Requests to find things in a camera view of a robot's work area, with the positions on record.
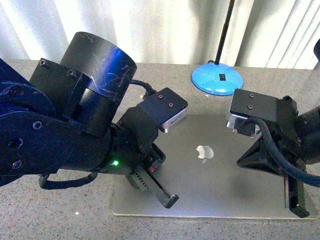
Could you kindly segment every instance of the laptop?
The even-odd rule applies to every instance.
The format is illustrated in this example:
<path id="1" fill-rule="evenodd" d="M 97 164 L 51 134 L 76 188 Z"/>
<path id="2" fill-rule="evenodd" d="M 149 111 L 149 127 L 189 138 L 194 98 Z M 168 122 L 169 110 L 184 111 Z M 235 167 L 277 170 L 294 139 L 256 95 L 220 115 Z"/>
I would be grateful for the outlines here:
<path id="1" fill-rule="evenodd" d="M 153 175 L 178 201 L 164 208 L 151 192 L 134 189 L 118 175 L 111 210 L 116 216 L 136 217 L 316 219 L 306 191 L 310 215 L 299 218 L 289 210 L 284 177 L 237 166 L 254 142 L 232 134 L 224 115 L 188 115 L 155 141 L 166 160 Z"/>

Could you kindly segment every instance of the black strap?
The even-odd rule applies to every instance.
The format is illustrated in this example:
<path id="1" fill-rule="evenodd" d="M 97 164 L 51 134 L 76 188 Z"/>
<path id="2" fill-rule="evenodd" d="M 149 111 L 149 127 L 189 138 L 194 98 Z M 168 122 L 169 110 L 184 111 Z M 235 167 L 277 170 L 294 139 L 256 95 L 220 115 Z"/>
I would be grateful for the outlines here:
<path id="1" fill-rule="evenodd" d="M 97 175 L 97 172 L 92 172 L 88 176 L 76 180 L 50 181 L 48 180 L 50 174 L 48 174 L 39 178 L 39 185 L 40 188 L 46 190 L 77 188 L 91 183 L 96 179 Z"/>

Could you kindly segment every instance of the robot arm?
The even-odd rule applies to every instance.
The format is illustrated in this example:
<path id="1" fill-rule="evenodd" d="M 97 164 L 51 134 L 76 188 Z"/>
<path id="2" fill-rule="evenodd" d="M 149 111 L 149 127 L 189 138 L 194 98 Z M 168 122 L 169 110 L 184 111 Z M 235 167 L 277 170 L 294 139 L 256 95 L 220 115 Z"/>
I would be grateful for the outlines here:
<path id="1" fill-rule="evenodd" d="M 80 187 L 98 173 L 125 175 L 170 208 L 179 197 L 152 175 L 166 158 L 154 141 L 186 118 L 188 103 L 133 80 L 136 69 L 121 49 L 86 32 L 75 34 L 60 64 L 41 59 L 30 81 L 0 59 L 0 186 L 30 174 L 49 190 Z M 146 89 L 144 101 L 112 123 L 129 84 Z M 49 181 L 58 169 L 90 174 Z"/>
<path id="2" fill-rule="evenodd" d="M 289 96 L 278 99 L 236 89 L 227 126 L 234 134 L 251 138 L 261 132 L 237 165 L 287 177 L 289 208 L 304 218 L 309 213 L 303 183 L 320 187 L 320 176 L 306 172 L 306 164 L 320 162 L 320 107 L 298 114 L 297 103 Z"/>

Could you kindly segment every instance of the black cylinder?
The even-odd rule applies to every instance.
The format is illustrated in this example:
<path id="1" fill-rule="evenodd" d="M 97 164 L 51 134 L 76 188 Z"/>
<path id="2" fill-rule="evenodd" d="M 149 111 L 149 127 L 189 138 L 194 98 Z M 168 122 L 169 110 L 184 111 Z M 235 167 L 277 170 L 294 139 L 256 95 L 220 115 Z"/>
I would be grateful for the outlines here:
<path id="1" fill-rule="evenodd" d="M 294 127 L 301 139 L 299 157 L 306 164 L 320 162 L 320 107 L 296 117 Z"/>
<path id="2" fill-rule="evenodd" d="M 137 65 L 117 46 L 87 32 L 74 35 L 60 64 L 90 77 L 90 91 L 83 95 L 78 108 L 82 112 L 77 114 L 84 132 L 101 137 L 112 122 Z"/>

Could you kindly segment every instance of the granite surface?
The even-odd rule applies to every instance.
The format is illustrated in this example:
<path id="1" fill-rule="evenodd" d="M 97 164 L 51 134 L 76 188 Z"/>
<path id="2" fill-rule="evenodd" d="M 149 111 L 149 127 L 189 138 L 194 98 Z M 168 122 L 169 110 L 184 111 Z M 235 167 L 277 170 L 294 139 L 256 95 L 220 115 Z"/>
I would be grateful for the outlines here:
<path id="1" fill-rule="evenodd" d="M 26 79 L 37 61 L 7 60 Z M 225 114 L 231 96 L 206 95 L 191 82 L 195 65 L 140 63 L 135 79 L 156 90 L 170 87 L 189 102 L 190 114 Z M 245 90 L 282 98 L 291 96 L 304 113 L 320 104 L 320 70 L 236 67 Z M 114 122 L 141 101 L 144 90 L 131 85 Z M 320 164 L 308 166 L 320 175 Z M 52 180 L 70 180 L 85 172 L 59 170 Z M 0 239 L 320 239 L 320 220 L 194 220 L 180 218 L 119 217 L 111 212 L 115 176 L 99 174 L 89 185 L 43 190 L 38 177 L 25 175 L 0 189 Z M 320 211 L 320 188 L 306 185 Z"/>

